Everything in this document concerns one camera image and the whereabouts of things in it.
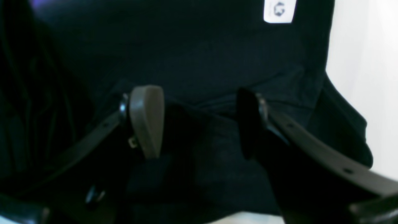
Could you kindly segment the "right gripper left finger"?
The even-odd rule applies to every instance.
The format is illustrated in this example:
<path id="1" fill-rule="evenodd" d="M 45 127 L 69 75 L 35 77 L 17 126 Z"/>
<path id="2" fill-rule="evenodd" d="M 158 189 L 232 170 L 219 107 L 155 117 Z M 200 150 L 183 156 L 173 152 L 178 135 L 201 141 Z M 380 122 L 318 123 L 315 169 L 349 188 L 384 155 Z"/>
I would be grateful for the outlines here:
<path id="1" fill-rule="evenodd" d="M 1 223 L 113 224 L 128 166 L 160 156 L 163 130 L 163 88 L 135 87 L 78 143 L 1 181 Z"/>

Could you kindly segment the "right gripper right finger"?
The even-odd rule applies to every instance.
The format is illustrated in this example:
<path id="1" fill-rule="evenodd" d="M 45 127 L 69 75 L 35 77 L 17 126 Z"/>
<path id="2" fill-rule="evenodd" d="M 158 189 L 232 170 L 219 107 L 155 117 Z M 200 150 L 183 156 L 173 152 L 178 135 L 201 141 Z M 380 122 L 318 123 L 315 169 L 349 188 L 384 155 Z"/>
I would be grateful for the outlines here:
<path id="1" fill-rule="evenodd" d="M 236 112 L 246 159 L 266 171 L 286 224 L 396 224 L 397 181 L 318 140 L 246 88 Z"/>

